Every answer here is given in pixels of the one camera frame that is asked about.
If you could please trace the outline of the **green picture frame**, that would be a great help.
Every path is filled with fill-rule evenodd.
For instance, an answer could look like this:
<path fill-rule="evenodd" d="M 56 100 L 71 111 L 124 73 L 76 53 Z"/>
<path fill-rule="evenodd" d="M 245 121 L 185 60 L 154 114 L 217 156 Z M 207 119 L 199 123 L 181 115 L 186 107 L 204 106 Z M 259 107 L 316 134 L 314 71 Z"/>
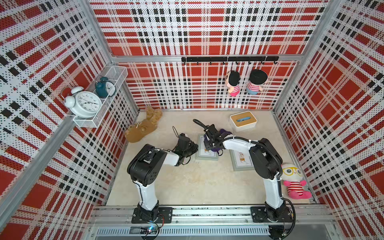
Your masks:
<path fill-rule="evenodd" d="M 199 134 L 198 135 L 198 151 L 196 153 L 196 160 L 197 161 L 217 161 L 219 159 L 219 156 L 217 153 L 213 151 L 209 151 L 206 149 L 205 143 L 204 143 L 204 135 Z"/>
<path fill-rule="evenodd" d="M 236 171 L 254 171 L 254 165 L 251 157 L 245 156 L 243 153 L 230 150 L 233 170 Z"/>

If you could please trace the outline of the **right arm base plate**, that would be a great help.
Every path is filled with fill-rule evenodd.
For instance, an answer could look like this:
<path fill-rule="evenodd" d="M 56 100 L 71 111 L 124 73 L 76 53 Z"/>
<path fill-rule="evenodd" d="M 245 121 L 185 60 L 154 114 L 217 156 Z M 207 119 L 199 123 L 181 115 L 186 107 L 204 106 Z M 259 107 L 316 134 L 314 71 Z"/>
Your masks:
<path fill-rule="evenodd" d="M 293 215 L 290 208 L 282 205 L 278 209 L 268 206 L 251 207 L 251 217 L 254 223 L 292 223 Z"/>

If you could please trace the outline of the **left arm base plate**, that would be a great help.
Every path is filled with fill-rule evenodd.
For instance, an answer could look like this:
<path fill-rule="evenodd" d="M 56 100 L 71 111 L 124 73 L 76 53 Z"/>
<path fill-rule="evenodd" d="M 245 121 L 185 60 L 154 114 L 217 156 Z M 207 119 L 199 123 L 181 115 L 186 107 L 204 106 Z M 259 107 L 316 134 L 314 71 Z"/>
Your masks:
<path fill-rule="evenodd" d="M 134 209 L 132 224 L 144 224 L 154 222 L 156 224 L 169 224 L 172 222 L 172 207 L 155 207 L 152 211 L 145 210 L 138 206 Z"/>

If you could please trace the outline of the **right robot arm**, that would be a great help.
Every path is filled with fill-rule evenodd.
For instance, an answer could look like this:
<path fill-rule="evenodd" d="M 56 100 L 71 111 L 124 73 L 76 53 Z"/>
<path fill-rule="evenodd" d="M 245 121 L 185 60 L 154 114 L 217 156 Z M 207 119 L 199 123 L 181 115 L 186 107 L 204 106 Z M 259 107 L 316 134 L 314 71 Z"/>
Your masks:
<path fill-rule="evenodd" d="M 230 132 L 218 131 L 215 125 L 203 126 L 207 150 L 232 150 L 251 158 L 257 174 L 263 178 L 266 191 L 266 209 L 278 215 L 285 208 L 281 190 L 283 160 L 268 139 L 259 141 L 236 137 Z"/>

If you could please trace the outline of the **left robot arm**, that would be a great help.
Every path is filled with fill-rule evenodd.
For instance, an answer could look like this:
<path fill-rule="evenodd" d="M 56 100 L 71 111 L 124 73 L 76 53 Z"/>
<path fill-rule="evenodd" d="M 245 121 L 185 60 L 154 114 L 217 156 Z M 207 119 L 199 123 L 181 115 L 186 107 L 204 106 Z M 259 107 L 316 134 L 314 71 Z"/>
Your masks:
<path fill-rule="evenodd" d="M 138 210 L 147 218 L 156 218 L 159 200 L 156 197 L 155 181 L 164 165 L 178 167 L 190 161 L 191 156 L 199 150 L 187 135 L 180 134 L 174 149 L 164 150 L 146 144 L 130 162 L 127 173 L 136 185 L 140 201 Z"/>

